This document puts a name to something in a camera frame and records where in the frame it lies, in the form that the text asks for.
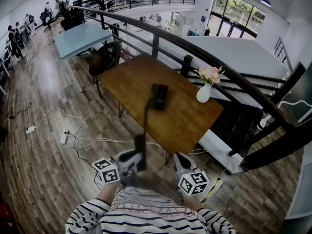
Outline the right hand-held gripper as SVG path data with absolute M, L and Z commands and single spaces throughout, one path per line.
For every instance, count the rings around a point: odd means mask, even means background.
M 174 153 L 174 170 L 177 175 L 177 191 L 187 196 L 198 195 L 203 193 L 209 179 L 204 171 L 195 165 L 195 162 L 183 153 Z

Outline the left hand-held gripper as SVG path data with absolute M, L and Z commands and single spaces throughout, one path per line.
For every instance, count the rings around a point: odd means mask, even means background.
M 131 173 L 138 173 L 138 162 L 131 160 L 141 160 L 141 153 L 136 150 L 125 150 L 117 155 L 116 159 L 101 158 L 92 163 L 96 178 L 100 185 L 104 186 L 114 182 L 125 183 L 126 178 Z

